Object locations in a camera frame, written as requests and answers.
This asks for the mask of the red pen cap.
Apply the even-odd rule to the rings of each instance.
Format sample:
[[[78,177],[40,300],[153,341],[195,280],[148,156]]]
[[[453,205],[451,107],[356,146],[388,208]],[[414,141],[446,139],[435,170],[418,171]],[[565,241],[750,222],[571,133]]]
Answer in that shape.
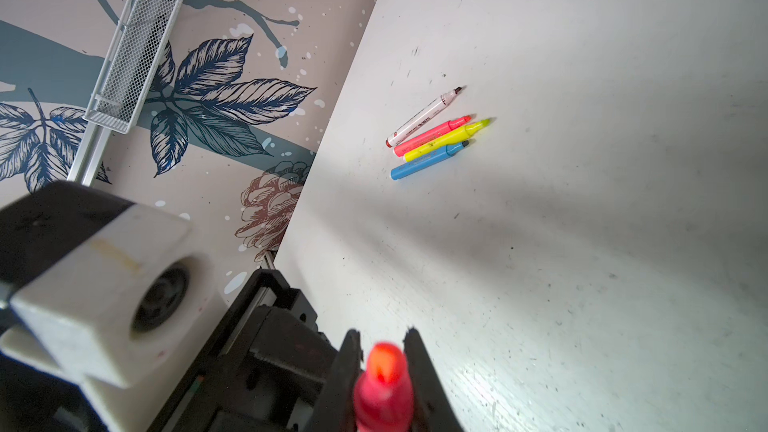
[[[357,379],[353,407],[358,431],[409,431],[414,389],[404,352],[389,342],[377,343]]]

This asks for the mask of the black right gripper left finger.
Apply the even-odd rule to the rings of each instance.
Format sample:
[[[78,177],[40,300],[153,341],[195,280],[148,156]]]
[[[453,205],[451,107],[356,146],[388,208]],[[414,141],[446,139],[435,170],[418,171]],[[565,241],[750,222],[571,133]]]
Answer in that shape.
[[[347,331],[332,363],[329,375],[313,411],[305,424],[305,432],[355,432],[354,388],[361,374],[362,348],[360,332]]]

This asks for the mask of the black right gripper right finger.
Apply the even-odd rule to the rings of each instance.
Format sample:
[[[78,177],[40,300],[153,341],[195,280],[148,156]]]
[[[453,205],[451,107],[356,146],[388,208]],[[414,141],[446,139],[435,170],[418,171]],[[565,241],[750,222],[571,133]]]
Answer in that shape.
[[[414,391],[411,431],[462,432],[419,331],[410,328],[404,337],[404,353]]]

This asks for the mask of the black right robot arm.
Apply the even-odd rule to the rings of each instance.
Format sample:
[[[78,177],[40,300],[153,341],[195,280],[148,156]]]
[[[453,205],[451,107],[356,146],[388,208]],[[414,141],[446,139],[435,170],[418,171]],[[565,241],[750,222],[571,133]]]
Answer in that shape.
[[[360,333],[334,348],[316,320],[279,271],[255,271],[150,430],[355,430]]]

